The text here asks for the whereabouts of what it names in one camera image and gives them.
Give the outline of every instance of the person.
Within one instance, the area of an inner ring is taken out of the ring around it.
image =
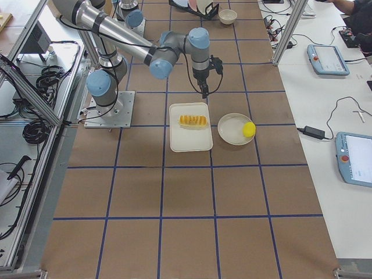
[[[372,52],[372,0],[328,0],[348,17],[344,22],[364,53]]]

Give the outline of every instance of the yellow food item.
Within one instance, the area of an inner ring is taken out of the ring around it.
[[[243,126],[243,135],[246,138],[253,137],[256,134],[256,125],[253,122],[247,122]]]
[[[207,126],[207,118],[204,115],[181,115],[180,125],[187,127],[205,127]]]

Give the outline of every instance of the square white plate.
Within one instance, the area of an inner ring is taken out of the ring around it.
[[[200,129],[182,128],[181,115],[204,115],[207,126]],[[169,107],[170,149],[174,152],[206,151],[213,146],[208,105],[206,103],[174,103]]]

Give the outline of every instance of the person's arm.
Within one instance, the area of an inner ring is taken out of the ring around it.
[[[348,0],[328,0],[332,2],[337,9],[346,15],[351,15],[354,11],[354,2]]]

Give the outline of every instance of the keyboard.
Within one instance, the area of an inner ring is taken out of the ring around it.
[[[291,0],[293,6],[296,5],[296,2],[297,0]],[[306,4],[303,12],[302,12],[302,18],[308,18],[308,19],[313,19],[314,17],[316,17],[316,13],[315,11],[313,10],[312,7],[309,6],[309,4]]]

